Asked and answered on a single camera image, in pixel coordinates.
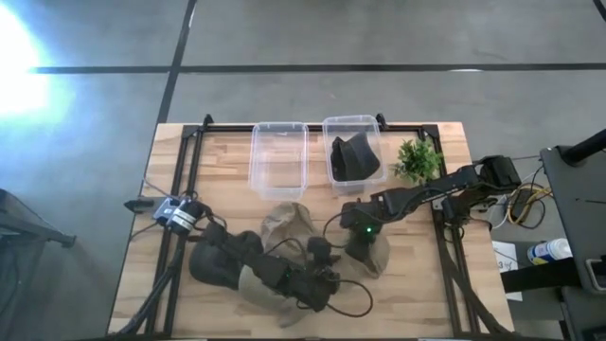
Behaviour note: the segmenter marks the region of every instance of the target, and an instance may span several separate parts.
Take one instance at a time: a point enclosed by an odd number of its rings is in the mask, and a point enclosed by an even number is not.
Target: sunlight
[[[32,75],[39,56],[23,23],[0,4],[0,119],[38,120],[48,102],[48,76]]]

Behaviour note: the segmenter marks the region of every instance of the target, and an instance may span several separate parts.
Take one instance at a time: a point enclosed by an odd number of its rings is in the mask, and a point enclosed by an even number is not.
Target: black metal frame
[[[380,129],[382,132],[385,132],[385,133],[389,133],[389,132],[414,133],[417,135],[417,137],[419,139],[422,139],[422,140],[430,138],[434,144],[436,151],[441,153],[442,149],[441,149],[439,131],[438,131],[437,125],[388,125],[382,114],[378,114],[376,116],[376,118],[379,122]],[[197,174],[197,170],[198,170],[200,154],[202,152],[202,142],[204,139],[204,134],[205,133],[252,132],[253,127],[254,127],[253,124],[211,125],[211,123],[213,123],[213,122],[214,121],[213,121],[212,117],[207,115],[205,117],[205,121],[204,121],[203,125],[200,125],[200,126],[186,125],[183,127],[182,136],[181,136],[181,144],[179,146],[179,153],[177,156],[177,163],[175,165],[175,173],[173,176],[170,194],[172,194],[172,195],[180,194],[180,184],[181,184],[182,173],[183,173],[183,169],[184,169],[185,161],[186,161],[187,145],[188,145],[189,140],[193,136],[195,136],[195,142],[194,142],[194,147],[193,147],[194,150],[193,150],[193,154],[191,157],[192,162],[191,162],[191,166],[189,169],[189,177],[187,179],[187,189],[186,189],[186,193],[189,195],[197,194],[195,192],[194,187],[195,187],[195,183],[196,183],[196,174]],[[310,132],[321,132],[322,131],[321,124],[310,124],[310,125],[308,125],[308,128],[309,128]],[[440,176],[446,175],[446,166],[445,166],[443,159],[440,164],[439,172],[440,172]],[[433,207],[432,207],[432,216],[434,218],[434,227],[435,227],[435,231],[436,231],[436,241],[437,241],[437,251],[439,254],[440,263],[441,263],[441,267],[442,267],[442,276],[444,279],[444,290],[445,290],[446,300],[447,300],[448,307],[449,307],[449,314],[450,314],[450,319],[451,319],[451,326],[453,329],[453,335],[454,335],[454,337],[459,337],[459,336],[465,335],[468,338],[470,336],[483,337],[483,335],[485,335],[485,334],[482,334],[479,329],[479,325],[478,325],[478,321],[477,321],[477,314],[476,314],[475,310],[473,309],[472,304],[470,303],[470,301],[467,298],[465,299],[465,303],[466,303],[467,316],[470,321],[470,331],[463,332],[463,328],[461,326],[460,315],[459,315],[459,311],[458,311],[458,306],[457,306],[457,302],[456,302],[455,286],[453,284],[453,278],[451,276],[451,273],[449,271],[447,271],[445,268],[445,266],[446,266],[445,260],[447,258],[448,258],[448,260],[450,259],[450,254],[448,252],[446,239],[444,237],[445,224],[442,219],[441,211],[436,210]],[[154,284],[157,283],[157,281],[161,278],[161,276],[165,272],[165,269],[167,266],[167,261],[168,261],[169,249],[170,249],[170,237],[171,237],[170,233],[167,230],[165,230],[165,232],[162,236],[162,241],[160,243],[160,250],[159,250],[159,255],[158,255],[158,262],[156,265],[156,274],[155,274]],[[462,241],[456,233],[453,234],[452,238],[453,238],[455,260],[456,260],[456,264],[458,266],[458,271],[460,272],[461,276],[469,283],[470,277],[469,277],[469,271],[467,268],[467,262],[465,262]],[[169,300],[168,300],[168,304],[167,304],[167,308],[166,308],[167,310],[166,310],[163,331],[161,331],[161,332],[155,331],[155,323],[156,323],[156,317],[157,317],[157,311],[158,311],[158,302],[155,302],[155,304],[152,306],[152,308],[148,314],[147,324],[145,326],[144,334],[142,334],[142,335],[125,335],[126,338],[130,339],[134,336],[137,336],[137,337],[145,336],[150,339],[170,338],[170,336],[172,334],[174,315],[175,315],[175,311],[176,311],[176,304],[177,304],[178,291],[179,291],[179,281],[180,281],[180,277],[181,277],[182,266],[183,266],[183,263],[180,263],[178,271],[176,272],[176,274],[174,275],[174,277],[171,279],[171,282],[170,282]]]

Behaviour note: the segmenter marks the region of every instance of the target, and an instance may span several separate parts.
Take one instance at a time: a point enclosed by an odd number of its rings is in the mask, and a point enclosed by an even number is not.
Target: white paper
[[[492,248],[495,251],[499,251],[503,255],[508,256],[505,257],[499,254],[498,252],[494,253],[494,255],[496,256],[496,262],[499,265],[499,272],[518,270],[518,258],[515,254],[515,244],[512,244],[510,242],[492,242]],[[522,293],[520,292],[506,294],[506,297],[511,300],[522,301]]]

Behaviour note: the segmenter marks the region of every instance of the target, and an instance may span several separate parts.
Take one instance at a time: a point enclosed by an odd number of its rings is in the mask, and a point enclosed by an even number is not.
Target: spray can
[[[542,242],[528,249],[528,260],[535,265],[546,264],[554,260],[572,257],[570,245],[565,238]]]

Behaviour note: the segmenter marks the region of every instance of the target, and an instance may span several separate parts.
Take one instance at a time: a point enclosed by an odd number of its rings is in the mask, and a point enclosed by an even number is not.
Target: green plant
[[[429,141],[412,140],[402,143],[398,150],[399,163],[394,165],[394,175],[400,179],[408,178],[413,182],[426,182],[434,178],[442,158],[436,153]]]

